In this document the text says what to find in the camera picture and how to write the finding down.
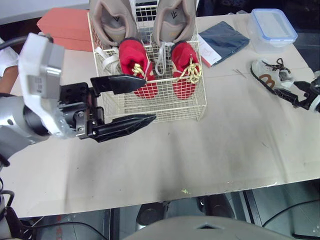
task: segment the black cable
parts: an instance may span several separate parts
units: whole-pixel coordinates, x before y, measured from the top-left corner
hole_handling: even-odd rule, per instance
[[[39,226],[26,226],[23,225],[26,229],[44,229],[44,228],[51,228],[55,226],[61,226],[61,225],[80,225],[80,226],[85,226],[92,231],[94,231],[96,234],[98,234],[100,237],[102,237],[104,240],[108,240],[101,232],[99,232],[97,229],[95,229],[93,226],[86,224],[84,222],[79,222],[79,221],[72,221],[72,222],[59,222],[59,223],[54,223],[54,224],[48,224],[48,225],[39,225]]]
[[[14,45],[23,44],[27,40],[27,37],[28,36],[18,36],[8,41],[5,41],[4,43],[0,44],[0,50],[5,49],[7,47],[12,47]]]
[[[307,236],[307,235],[300,235],[300,234],[292,234],[292,237],[295,239],[303,239],[303,240],[320,240],[319,236]]]
[[[0,183],[1,183],[1,187],[0,187],[0,194],[1,194],[2,190],[4,189],[4,181],[2,181],[1,177],[0,177]]]
[[[314,202],[317,202],[317,201],[320,201],[320,199],[316,199],[316,200],[312,200],[312,201],[304,201],[304,202],[300,202],[300,203],[297,203],[295,205],[292,205],[292,206],[289,206],[287,207],[286,209],[283,209],[282,211],[278,212],[276,215],[274,215],[273,217],[271,217],[269,220],[267,220],[263,225],[262,227],[265,227],[268,223],[270,223],[272,220],[274,220],[276,217],[278,217],[279,215],[283,214],[284,212],[288,211],[289,209],[292,209],[296,206],[299,206],[299,205],[303,205],[303,204],[309,204],[309,203],[314,203]]]
[[[10,195],[10,198],[8,200],[8,203],[6,204],[7,207],[10,207],[11,204],[12,204],[12,201],[14,200],[14,197],[15,197],[15,193],[13,191],[10,191],[10,190],[2,190],[1,191],[1,194],[8,194]]]

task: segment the plastic food container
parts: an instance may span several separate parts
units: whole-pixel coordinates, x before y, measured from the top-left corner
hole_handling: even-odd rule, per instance
[[[247,29],[257,53],[281,53],[298,35],[283,11],[274,8],[253,9]]]

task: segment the container lid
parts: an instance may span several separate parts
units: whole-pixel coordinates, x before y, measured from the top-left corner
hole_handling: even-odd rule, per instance
[[[298,35],[283,11],[275,8],[256,8],[251,12],[262,37],[268,41],[292,41]]]

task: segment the orange box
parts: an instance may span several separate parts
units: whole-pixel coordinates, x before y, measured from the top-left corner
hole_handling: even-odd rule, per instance
[[[52,8],[38,22],[45,34],[53,37],[54,43],[66,49],[92,52],[88,24],[88,10]]]
[[[91,41],[82,41],[82,40],[62,38],[62,37],[53,37],[53,42],[55,44],[63,46],[65,49],[92,52]]]

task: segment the white wire basket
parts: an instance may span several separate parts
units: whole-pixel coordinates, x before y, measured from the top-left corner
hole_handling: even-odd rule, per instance
[[[159,76],[156,74],[155,65],[159,55],[159,47],[152,42],[156,14],[157,5],[136,6],[137,28],[141,34],[141,40],[148,58],[152,62],[156,79],[154,81],[147,81],[147,83],[156,83],[158,89],[157,95],[154,98],[146,99],[136,96],[133,92],[117,95],[112,92],[102,93],[104,117],[107,123],[111,122],[112,119],[132,114],[156,114],[156,119],[153,121],[154,123],[183,119],[197,119],[199,121],[205,112],[207,99],[203,75],[196,83],[194,93],[188,99],[177,98],[173,89],[173,83],[177,78],[173,78],[171,46],[165,47],[166,69],[164,75]],[[91,24],[89,15],[88,21],[97,75],[99,77],[108,76],[111,72],[111,65],[104,67],[103,61],[105,59],[96,51],[96,48],[100,47],[106,56],[116,55],[117,50],[105,48],[95,32],[94,26]],[[197,28],[195,28],[193,37],[188,43],[197,53],[199,64],[202,66],[197,33]],[[164,66],[161,63],[158,66],[158,70],[161,73],[164,70]]]

